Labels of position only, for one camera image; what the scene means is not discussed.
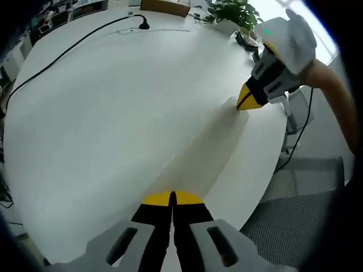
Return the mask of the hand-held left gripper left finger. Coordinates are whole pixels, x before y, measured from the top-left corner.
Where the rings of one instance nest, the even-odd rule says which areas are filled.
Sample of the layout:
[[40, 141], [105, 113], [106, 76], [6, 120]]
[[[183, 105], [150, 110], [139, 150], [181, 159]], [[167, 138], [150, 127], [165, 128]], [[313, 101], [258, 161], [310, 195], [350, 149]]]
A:
[[170, 242], [170, 191], [145, 197], [131, 220], [121, 229], [106, 262], [122, 271], [161, 271]]

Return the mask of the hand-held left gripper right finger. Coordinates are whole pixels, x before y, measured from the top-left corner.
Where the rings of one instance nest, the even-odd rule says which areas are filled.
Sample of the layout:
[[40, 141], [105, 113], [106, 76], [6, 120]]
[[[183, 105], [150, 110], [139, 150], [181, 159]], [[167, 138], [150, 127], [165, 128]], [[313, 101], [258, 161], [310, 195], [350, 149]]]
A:
[[182, 271], [257, 270], [251, 241], [226, 221], [215, 220], [198, 196], [174, 191], [171, 203]]

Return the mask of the person's right hand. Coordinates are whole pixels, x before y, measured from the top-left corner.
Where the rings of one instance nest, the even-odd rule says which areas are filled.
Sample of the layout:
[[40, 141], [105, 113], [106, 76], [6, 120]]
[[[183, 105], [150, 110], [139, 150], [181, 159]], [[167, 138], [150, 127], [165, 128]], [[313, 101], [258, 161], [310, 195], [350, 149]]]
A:
[[289, 20], [283, 35], [280, 59], [294, 74], [300, 74], [316, 57], [316, 39], [305, 19], [291, 9], [285, 10]]

